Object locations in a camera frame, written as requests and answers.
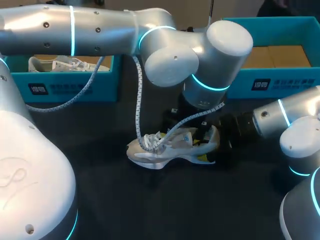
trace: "white sneaker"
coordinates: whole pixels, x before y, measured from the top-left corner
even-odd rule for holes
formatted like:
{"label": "white sneaker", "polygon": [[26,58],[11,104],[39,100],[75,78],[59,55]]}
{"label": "white sneaker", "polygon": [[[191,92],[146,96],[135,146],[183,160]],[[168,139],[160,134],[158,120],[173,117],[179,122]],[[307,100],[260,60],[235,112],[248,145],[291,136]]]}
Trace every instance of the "white sneaker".
{"label": "white sneaker", "polygon": [[[196,128],[178,128],[168,140],[162,143],[159,148],[153,152],[143,150],[138,139],[128,144],[126,154],[135,164],[148,169],[162,169],[173,159],[182,158],[194,164],[214,164],[209,162],[204,156],[217,149],[220,144],[218,129],[212,126],[204,137],[204,140],[193,140],[193,134]],[[164,137],[163,133],[156,133],[143,137],[145,146],[152,147]]]}
{"label": "white sneaker", "polygon": [[[41,60],[32,56],[28,63],[29,72],[93,72],[96,67],[96,64],[68,56],[58,56],[52,60]],[[106,66],[100,66],[98,72],[109,70]]]}

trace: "black tabletop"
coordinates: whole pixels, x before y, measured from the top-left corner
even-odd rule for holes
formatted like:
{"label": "black tabletop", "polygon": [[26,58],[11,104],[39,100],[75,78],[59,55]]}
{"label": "black tabletop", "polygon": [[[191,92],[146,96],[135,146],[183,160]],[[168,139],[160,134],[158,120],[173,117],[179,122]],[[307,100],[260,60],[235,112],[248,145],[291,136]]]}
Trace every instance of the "black tabletop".
{"label": "black tabletop", "polygon": [[[143,83],[141,131],[156,133],[163,111],[176,107],[181,85]],[[279,141],[235,150],[235,164],[228,169],[182,159],[158,171],[138,167],[126,156],[126,144],[136,138],[137,86],[135,64],[124,57],[119,102],[79,103],[33,115],[73,166],[78,239],[283,240],[279,209],[286,191],[279,190],[281,177],[275,177],[283,161]],[[229,100],[220,114],[266,102]]]}

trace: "white braided cable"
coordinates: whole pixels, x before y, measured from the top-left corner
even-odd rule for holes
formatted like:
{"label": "white braided cable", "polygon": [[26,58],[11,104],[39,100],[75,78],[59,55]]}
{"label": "white braided cable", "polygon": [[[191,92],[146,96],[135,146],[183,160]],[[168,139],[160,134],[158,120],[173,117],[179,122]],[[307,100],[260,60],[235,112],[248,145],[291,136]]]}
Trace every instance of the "white braided cable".
{"label": "white braided cable", "polygon": [[82,90],[75,95],[73,98],[71,98],[69,101],[59,105],[59,106],[55,106],[55,107],[51,107],[51,108],[37,108],[37,107],[33,107],[33,106],[29,106],[26,104],[26,108],[30,111],[33,112],[38,112],[38,113],[51,113],[51,112],[55,112],[61,109],[64,109],[68,106],[70,106],[71,104],[75,103],[82,95],[85,94],[85,92],[89,89],[89,87],[91,86],[91,84],[94,82],[96,74],[98,72],[98,69],[101,65],[101,63],[104,61],[105,56],[100,57],[99,61],[97,62],[91,77],[89,78],[88,82],[86,83],[86,85],[82,88]]}
{"label": "white braided cable", "polygon": [[142,69],[141,69],[140,62],[136,56],[133,56],[133,60],[135,62],[136,69],[138,71],[138,93],[137,93],[136,108],[135,108],[135,131],[136,131],[136,137],[138,139],[140,147],[147,152],[152,152],[152,151],[156,150],[164,141],[166,141],[173,134],[173,132],[176,129],[181,127],[186,122],[188,122],[192,119],[204,116],[204,115],[211,114],[211,113],[219,110],[220,108],[222,108],[225,105],[223,102],[221,102],[219,105],[215,106],[214,108],[212,108],[210,110],[202,111],[202,112],[196,113],[194,115],[191,115],[189,117],[186,117],[185,119],[178,122],[173,128],[171,128],[171,130],[163,138],[161,138],[158,142],[156,142],[152,147],[146,147],[145,144],[143,143],[143,138],[142,138],[141,132],[140,132],[140,108],[141,108],[141,101],[142,101],[142,84],[143,84],[143,82],[142,82],[142,79],[143,79]]}

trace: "cardboard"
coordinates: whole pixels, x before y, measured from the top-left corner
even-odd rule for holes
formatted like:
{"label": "cardboard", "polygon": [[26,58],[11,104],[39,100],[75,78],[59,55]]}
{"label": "cardboard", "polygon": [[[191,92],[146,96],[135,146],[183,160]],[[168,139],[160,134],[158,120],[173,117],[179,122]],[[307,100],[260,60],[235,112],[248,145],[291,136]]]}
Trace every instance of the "cardboard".
{"label": "cardboard", "polygon": [[270,69],[274,67],[275,66],[267,46],[254,47],[242,66],[243,69]]}
{"label": "cardboard", "polygon": [[242,68],[311,68],[311,64],[301,45],[256,46]]}
{"label": "cardboard", "polygon": [[310,68],[310,62],[301,45],[269,46],[275,68]]}

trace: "teal box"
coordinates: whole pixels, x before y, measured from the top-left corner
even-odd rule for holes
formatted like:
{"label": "teal box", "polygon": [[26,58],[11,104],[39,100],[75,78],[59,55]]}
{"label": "teal box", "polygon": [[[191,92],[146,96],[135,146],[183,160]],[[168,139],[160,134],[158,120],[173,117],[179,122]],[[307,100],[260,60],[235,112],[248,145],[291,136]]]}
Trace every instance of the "teal box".
{"label": "teal box", "polygon": [[311,67],[244,68],[229,99],[284,98],[320,85],[320,25],[314,17],[224,18],[246,28],[255,47],[301,45]]}
{"label": "teal box", "polygon": [[[12,77],[26,103],[65,103],[88,82],[91,72],[28,72],[31,56],[7,56]],[[112,56],[110,71],[98,72],[79,102],[116,102],[121,56]]]}

